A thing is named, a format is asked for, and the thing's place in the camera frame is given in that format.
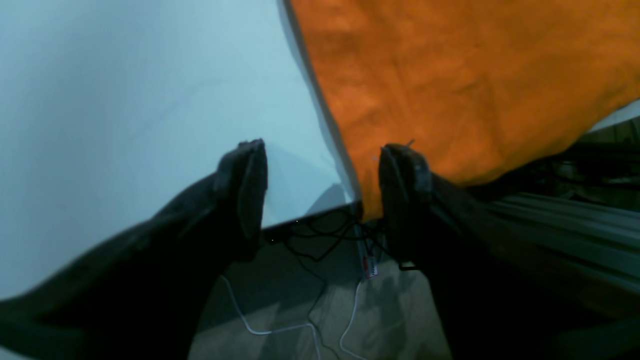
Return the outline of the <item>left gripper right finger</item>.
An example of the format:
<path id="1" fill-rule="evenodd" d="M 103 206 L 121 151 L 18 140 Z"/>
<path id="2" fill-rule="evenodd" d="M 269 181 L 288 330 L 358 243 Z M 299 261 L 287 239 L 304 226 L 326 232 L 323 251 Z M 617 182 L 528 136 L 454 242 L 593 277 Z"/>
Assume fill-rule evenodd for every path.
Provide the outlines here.
<path id="1" fill-rule="evenodd" d="M 390 255 L 428 279 L 455 360 L 637 360 L 639 294 L 529 242 L 407 145 L 378 167 Z"/>

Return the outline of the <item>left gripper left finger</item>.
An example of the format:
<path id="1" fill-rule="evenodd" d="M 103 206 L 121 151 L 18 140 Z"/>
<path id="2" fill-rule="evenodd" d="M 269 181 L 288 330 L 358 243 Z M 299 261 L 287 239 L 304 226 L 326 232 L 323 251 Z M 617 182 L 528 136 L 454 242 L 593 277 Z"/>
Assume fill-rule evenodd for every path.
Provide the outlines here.
<path id="1" fill-rule="evenodd" d="M 210 292 L 259 250 L 268 160 L 262 139 L 150 219 L 1 302 L 1 346 L 35 360 L 185 360 Z"/>

